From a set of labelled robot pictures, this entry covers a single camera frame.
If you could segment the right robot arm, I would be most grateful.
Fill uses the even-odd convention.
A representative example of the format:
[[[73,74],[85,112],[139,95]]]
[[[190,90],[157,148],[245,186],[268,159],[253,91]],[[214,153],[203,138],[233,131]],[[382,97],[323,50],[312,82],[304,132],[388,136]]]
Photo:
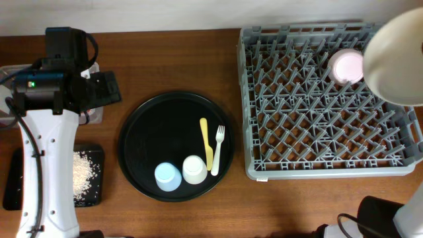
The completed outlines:
[[[311,236],[422,238],[422,186],[406,204],[366,196],[357,216],[338,214],[336,224],[324,224]]]

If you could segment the pile of rice grains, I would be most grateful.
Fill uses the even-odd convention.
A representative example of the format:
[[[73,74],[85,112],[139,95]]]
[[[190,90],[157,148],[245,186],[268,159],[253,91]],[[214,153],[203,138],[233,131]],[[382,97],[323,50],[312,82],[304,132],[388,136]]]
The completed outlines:
[[[99,177],[96,172],[100,166],[94,163],[85,152],[73,153],[73,198],[84,200],[84,195],[93,187],[94,179]]]

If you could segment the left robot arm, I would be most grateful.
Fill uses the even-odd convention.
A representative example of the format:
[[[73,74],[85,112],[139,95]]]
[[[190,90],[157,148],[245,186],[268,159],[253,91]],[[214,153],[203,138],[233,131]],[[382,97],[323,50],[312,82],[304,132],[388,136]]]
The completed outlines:
[[[120,102],[115,74],[89,73],[93,36],[71,27],[46,29],[46,56],[2,78],[6,105],[23,142],[19,237],[102,237],[81,231],[73,201],[73,149],[81,113]]]

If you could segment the large beige bowl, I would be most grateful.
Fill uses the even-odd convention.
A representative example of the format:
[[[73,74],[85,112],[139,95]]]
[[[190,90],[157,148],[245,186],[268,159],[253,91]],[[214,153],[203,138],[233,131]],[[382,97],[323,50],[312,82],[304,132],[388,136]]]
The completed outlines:
[[[364,53],[364,80],[379,98],[422,106],[422,8],[383,25]]]

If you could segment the small pink bowl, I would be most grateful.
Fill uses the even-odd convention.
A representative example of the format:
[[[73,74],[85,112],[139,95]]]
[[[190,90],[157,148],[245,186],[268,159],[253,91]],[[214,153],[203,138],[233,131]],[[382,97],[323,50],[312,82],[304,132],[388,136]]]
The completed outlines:
[[[354,49],[337,51],[328,61],[329,78],[338,85],[355,84],[364,77],[363,54]]]

